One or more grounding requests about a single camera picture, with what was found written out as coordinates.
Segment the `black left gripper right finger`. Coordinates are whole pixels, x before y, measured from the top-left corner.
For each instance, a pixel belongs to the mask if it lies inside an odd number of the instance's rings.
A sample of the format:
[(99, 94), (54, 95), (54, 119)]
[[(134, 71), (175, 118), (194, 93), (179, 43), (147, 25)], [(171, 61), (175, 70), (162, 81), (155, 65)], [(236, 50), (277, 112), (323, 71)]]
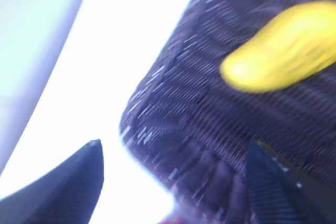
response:
[(335, 223), (335, 191), (261, 141), (248, 143), (246, 182), (259, 223)]

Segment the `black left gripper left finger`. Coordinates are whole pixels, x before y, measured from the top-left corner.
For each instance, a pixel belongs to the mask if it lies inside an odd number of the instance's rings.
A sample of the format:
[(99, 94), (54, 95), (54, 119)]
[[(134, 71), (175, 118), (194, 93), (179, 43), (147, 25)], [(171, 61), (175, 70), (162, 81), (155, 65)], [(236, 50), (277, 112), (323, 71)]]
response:
[(102, 144), (93, 140), (41, 178), (1, 199), (1, 223), (89, 223), (102, 186)]

